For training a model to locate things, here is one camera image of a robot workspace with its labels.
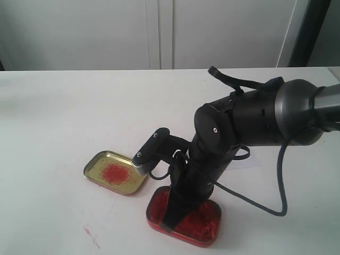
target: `red granules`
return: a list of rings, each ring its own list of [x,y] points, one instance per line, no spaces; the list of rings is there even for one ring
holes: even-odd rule
[[[108,165],[102,171],[101,176],[106,182],[111,184],[122,184],[130,177],[129,169],[118,164]]]
[[[148,207],[148,219],[159,225],[165,214],[168,201],[168,190],[161,189],[155,194]],[[205,201],[198,210],[193,211],[186,216],[175,228],[175,232],[195,239],[200,242],[214,240],[220,221],[220,211],[216,204],[211,201]]]

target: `white tabletop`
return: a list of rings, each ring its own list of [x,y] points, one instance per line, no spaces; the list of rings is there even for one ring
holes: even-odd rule
[[[338,83],[322,67],[223,71],[262,82],[282,75],[317,86]],[[161,126],[191,140],[196,109],[230,91],[206,70],[0,72],[0,254],[339,254],[336,132],[312,146],[288,148],[283,218],[215,188],[211,198],[223,220],[208,249],[148,226],[147,204],[169,179],[148,180],[125,197],[83,177],[99,151],[131,157]],[[278,150],[253,148],[257,166],[226,171],[220,181],[280,210]]]

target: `red stain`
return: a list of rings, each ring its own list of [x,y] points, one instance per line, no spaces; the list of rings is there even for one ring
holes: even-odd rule
[[[91,238],[92,238],[92,240],[93,240],[93,244],[94,244],[98,249],[100,249],[98,243],[96,242],[96,238],[97,238],[97,237],[93,237],[93,236],[91,235],[90,231],[89,231],[87,228],[85,228],[85,227],[83,227],[83,228],[84,228],[85,232],[86,232],[89,236],[91,236]]]
[[[129,169],[117,164],[108,165],[101,176],[107,183],[111,184],[122,184],[130,177]]]
[[[160,191],[149,205],[148,218],[159,225],[164,217],[169,192]],[[212,201],[207,200],[196,211],[186,216],[176,227],[175,231],[197,241],[213,240],[218,232],[220,214]]]

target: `cabinet door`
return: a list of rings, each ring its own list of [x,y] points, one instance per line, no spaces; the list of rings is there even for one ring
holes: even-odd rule
[[[7,70],[158,69],[157,0],[1,0],[0,58]]]
[[[287,65],[308,0],[160,0],[162,68]],[[173,13],[173,44],[162,16]]]

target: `red powder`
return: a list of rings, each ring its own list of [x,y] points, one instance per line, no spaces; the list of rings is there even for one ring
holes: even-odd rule
[[[161,189],[154,195],[148,207],[148,219],[159,225],[164,217],[168,201],[168,189]],[[201,242],[214,240],[220,221],[216,204],[205,201],[196,211],[186,216],[175,228],[175,232]]]
[[[101,176],[111,184],[121,184],[130,177],[129,169],[117,164],[108,165],[101,173]]]

